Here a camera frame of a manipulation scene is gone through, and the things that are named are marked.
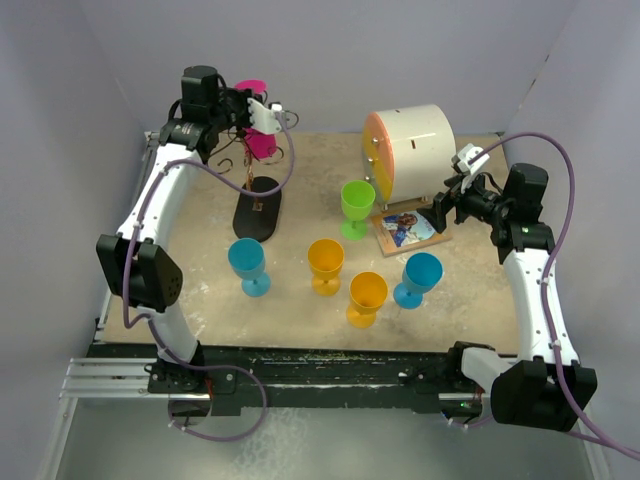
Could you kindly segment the pink plastic wine glass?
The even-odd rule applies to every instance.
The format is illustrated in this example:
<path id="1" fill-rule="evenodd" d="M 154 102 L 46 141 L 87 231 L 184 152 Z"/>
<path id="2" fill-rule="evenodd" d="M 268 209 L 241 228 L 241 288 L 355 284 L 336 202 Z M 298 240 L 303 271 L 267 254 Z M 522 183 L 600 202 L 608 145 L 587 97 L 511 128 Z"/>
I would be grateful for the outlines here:
<path id="1" fill-rule="evenodd" d="M 250 89 L 259 96 L 259 103 L 265 104 L 268 98 L 267 83 L 260 79 L 245 79 L 235 84 L 239 90 Z M 253 127 L 239 128 L 238 135 L 246 142 L 245 148 L 256 160 L 265 162 L 272 158 L 278 149 L 274 134 L 265 134 L 256 131 Z"/>

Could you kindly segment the metal wine glass rack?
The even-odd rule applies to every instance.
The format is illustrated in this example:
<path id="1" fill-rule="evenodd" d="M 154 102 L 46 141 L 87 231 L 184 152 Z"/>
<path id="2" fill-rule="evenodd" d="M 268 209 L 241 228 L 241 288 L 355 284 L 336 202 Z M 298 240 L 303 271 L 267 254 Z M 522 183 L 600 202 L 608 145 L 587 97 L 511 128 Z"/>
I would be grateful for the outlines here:
<path id="1" fill-rule="evenodd" d="M 268 240 L 275 232 L 280 207 L 282 202 L 282 185 L 270 176 L 256 175 L 254 167 L 262 164 L 273 166 L 284 159 L 284 150 L 278 144 L 276 154 L 265 162 L 256 160 L 246 151 L 246 142 L 238 135 L 236 128 L 229 131 L 230 138 L 227 145 L 219 148 L 217 152 L 224 150 L 234 142 L 239 142 L 244 149 L 244 166 L 246 167 L 245 183 L 242 189 L 253 193 L 267 193 L 277 189 L 277 192 L 265 197 L 255 197 L 240 194 L 236 204 L 232 228 L 238 239 L 252 238 L 262 243 Z"/>

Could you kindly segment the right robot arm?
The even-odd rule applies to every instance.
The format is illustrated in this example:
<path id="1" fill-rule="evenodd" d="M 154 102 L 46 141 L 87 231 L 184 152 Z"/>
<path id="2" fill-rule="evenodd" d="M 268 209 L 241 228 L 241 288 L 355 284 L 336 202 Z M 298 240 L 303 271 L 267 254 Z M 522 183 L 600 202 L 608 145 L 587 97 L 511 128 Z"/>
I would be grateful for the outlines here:
<path id="1" fill-rule="evenodd" d="M 423 212 L 437 232 L 449 212 L 458 224 L 473 217 L 490 226 L 518 321 L 514 362 L 489 345 L 458 341 L 447 353 L 446 383 L 456 391 L 477 384 L 501 424 L 568 432 L 578 419 L 570 404 L 588 404 L 597 376 L 581 365 L 564 326 L 551 258 L 555 240 L 539 219 L 547 183 L 544 169 L 526 163 L 510 168 L 499 192 L 486 188 L 483 174 L 458 171 Z"/>

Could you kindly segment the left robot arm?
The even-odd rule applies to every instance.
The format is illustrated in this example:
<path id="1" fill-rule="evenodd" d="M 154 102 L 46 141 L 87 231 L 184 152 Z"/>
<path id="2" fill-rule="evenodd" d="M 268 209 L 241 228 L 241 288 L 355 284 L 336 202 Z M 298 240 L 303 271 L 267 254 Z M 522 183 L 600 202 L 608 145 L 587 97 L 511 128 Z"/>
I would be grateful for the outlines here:
<path id="1" fill-rule="evenodd" d="M 131 213 L 96 252 L 111 293 L 122 302 L 125 328 L 147 325 L 160 359 L 175 363 L 171 381 L 184 392 L 202 387 L 204 365 L 194 360 L 199 342 L 179 305 L 183 274 L 168 253 L 173 223 L 199 170 L 221 133 L 251 125 L 252 101 L 261 93 L 232 88 L 218 70 L 192 66 L 181 77 L 181 95 L 159 130 L 151 173 Z"/>

